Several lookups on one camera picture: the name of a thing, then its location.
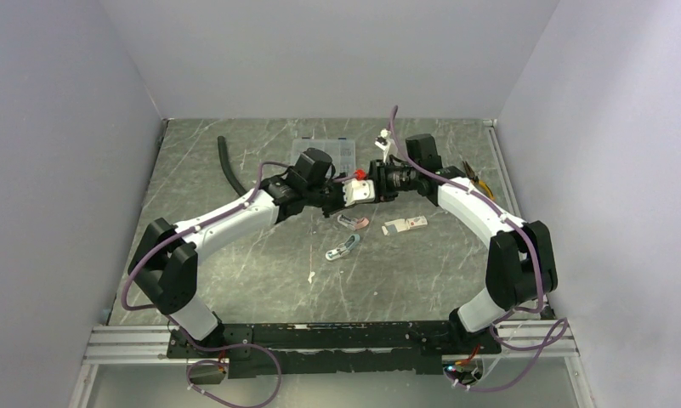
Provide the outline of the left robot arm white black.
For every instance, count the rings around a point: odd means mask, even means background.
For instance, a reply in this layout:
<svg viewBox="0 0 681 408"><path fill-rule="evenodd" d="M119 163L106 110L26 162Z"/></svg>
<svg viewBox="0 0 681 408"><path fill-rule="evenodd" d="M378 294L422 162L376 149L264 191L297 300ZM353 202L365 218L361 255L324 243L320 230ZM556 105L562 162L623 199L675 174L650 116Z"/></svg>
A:
<svg viewBox="0 0 681 408"><path fill-rule="evenodd" d="M148 297L149 308L184 328L200 356L215 355L222 348L224 328L197 293L199 265L230 243L306 207L325 212L342 207L342 186L333 181L333 174L332 158L309 148L282 174L260 178L230 204L176 224L156 219L146 227L131 258L128 283Z"/></svg>

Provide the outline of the pink mini stapler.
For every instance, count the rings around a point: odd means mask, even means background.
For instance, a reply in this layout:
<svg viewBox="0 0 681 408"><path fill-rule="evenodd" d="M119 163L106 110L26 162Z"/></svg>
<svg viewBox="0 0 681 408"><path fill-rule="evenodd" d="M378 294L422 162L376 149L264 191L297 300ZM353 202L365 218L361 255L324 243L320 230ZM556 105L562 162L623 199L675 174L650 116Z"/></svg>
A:
<svg viewBox="0 0 681 408"><path fill-rule="evenodd" d="M370 223L368 218L351 218L344 214L339 214L337 221L350 230L362 230Z"/></svg>

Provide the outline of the white staple box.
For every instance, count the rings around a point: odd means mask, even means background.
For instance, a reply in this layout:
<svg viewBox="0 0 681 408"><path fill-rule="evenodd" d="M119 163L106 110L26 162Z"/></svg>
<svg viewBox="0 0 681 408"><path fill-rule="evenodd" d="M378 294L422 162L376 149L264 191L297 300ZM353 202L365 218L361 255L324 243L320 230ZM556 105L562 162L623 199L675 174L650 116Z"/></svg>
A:
<svg viewBox="0 0 681 408"><path fill-rule="evenodd" d="M395 235L409 230L422 228L428 225L428 220L424 216L412 218L398 218L385 222L382 225L382 232L385 236Z"/></svg>

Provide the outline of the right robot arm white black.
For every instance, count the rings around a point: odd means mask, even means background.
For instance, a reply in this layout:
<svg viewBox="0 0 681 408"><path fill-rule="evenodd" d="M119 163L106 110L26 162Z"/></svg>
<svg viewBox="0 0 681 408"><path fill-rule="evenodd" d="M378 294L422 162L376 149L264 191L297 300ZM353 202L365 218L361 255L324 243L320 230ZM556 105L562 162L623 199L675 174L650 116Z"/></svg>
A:
<svg viewBox="0 0 681 408"><path fill-rule="evenodd" d="M386 129L375 140L383 157L371 163L367 177L376 200L392 201L400 192L414 191L457 218L488 250L484 288L450 313L451 348L470 351L481 331L524 309L526 302L536 301L532 312L540 312L546 294L558 286L548 227L514 216L481 192L467 171L444 166L432 135L411 136L403 152L395 141Z"/></svg>

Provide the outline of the blue mini stapler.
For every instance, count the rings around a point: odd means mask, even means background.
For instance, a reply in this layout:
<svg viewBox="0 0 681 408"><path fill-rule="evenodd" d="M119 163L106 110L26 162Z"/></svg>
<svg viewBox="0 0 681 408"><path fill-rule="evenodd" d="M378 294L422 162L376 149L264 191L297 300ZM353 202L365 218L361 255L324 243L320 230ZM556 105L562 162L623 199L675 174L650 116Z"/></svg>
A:
<svg viewBox="0 0 681 408"><path fill-rule="evenodd" d="M335 261L348 255L360 242L358 234L352 234L345 242L329 250L325 254L327 261Z"/></svg>

